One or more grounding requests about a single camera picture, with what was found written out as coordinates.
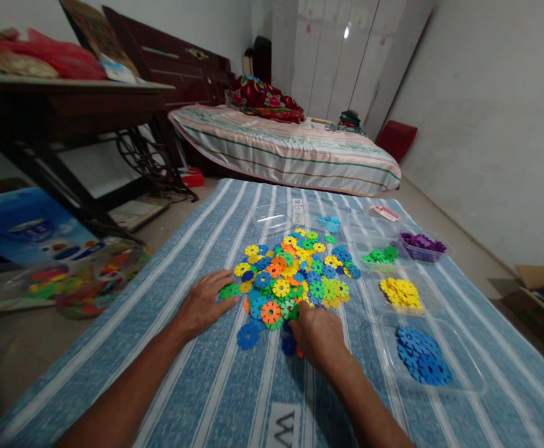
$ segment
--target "red box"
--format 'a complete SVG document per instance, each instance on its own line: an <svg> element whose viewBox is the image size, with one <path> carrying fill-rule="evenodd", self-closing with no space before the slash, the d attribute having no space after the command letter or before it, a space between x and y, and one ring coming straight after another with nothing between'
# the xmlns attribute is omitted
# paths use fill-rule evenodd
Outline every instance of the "red box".
<svg viewBox="0 0 544 448"><path fill-rule="evenodd" d="M376 145L390 154L397 163L400 163L404 155L417 135L417 128L398 121L390 120L384 130L379 134Z"/></svg>
<svg viewBox="0 0 544 448"><path fill-rule="evenodd" d="M202 187L204 185L203 174L199 168L191 167L189 172L182 172L180 177L187 188Z"/></svg>

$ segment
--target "red floral blanket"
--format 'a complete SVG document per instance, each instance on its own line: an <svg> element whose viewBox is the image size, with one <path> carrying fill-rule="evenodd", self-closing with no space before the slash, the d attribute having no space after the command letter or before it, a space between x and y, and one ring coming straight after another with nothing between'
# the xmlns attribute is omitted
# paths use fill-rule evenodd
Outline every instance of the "red floral blanket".
<svg viewBox="0 0 544 448"><path fill-rule="evenodd" d="M303 108L282 90L249 75L238 78L232 88L233 101L247 115L257 115L282 123L305 120Z"/></svg>

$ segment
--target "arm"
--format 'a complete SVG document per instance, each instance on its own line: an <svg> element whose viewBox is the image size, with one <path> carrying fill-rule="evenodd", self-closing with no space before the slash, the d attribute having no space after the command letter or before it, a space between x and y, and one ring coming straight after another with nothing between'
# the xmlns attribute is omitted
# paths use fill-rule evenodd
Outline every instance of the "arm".
<svg viewBox="0 0 544 448"><path fill-rule="evenodd" d="M231 297L216 303L218 291L234 282L230 275L231 271L217 271L195 283L170 323L55 446L131 446L155 393L182 348L239 301L240 297Z"/></svg>
<svg viewBox="0 0 544 448"><path fill-rule="evenodd" d="M311 365L332 385L365 447L412 447L413 444L369 384L344 344L340 318L299 303L299 322L291 321L298 346Z"/></svg>

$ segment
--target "toy packaging box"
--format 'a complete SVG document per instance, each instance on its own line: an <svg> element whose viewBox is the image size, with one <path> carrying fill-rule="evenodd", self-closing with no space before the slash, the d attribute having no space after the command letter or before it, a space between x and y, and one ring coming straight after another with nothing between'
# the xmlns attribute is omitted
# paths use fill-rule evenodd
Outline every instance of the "toy packaging box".
<svg viewBox="0 0 544 448"><path fill-rule="evenodd" d="M99 239L42 189L0 194L0 256L13 263L77 263L102 247Z"/></svg>

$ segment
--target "label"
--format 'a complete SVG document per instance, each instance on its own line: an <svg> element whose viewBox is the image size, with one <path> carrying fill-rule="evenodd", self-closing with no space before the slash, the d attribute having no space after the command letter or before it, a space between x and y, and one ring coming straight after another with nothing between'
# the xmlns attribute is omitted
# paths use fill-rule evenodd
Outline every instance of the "label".
<svg viewBox="0 0 544 448"><path fill-rule="evenodd" d="M296 226L305 225L305 211L303 209L302 199L292 200L292 222Z"/></svg>
<svg viewBox="0 0 544 448"><path fill-rule="evenodd" d="M400 217L396 213L394 213L392 210L390 210L389 208L385 208L384 206L379 204L372 205L371 210L378 213L379 215L382 215L384 218L392 222L396 222L398 221L398 219L400 219Z"/></svg>
<svg viewBox="0 0 544 448"><path fill-rule="evenodd" d="M272 403L267 424L266 448L290 448L298 445L301 406L292 403Z"/></svg>

